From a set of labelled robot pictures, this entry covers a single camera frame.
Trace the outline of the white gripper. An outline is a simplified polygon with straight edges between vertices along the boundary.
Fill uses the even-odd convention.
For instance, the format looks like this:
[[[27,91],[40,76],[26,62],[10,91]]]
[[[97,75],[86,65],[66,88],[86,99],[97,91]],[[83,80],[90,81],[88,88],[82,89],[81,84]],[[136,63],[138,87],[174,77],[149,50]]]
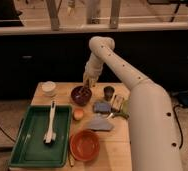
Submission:
[[[102,63],[88,61],[85,65],[85,71],[83,74],[83,87],[93,88],[96,85],[96,81],[102,73]]]

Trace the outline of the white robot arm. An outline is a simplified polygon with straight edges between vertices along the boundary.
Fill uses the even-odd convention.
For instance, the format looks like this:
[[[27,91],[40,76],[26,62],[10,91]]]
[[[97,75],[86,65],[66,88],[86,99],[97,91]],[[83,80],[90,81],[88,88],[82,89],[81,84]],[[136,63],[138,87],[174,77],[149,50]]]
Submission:
[[[110,37],[89,40],[83,83],[93,87],[108,66],[130,91],[128,101],[132,171],[183,171],[172,103],[167,91],[114,52]]]

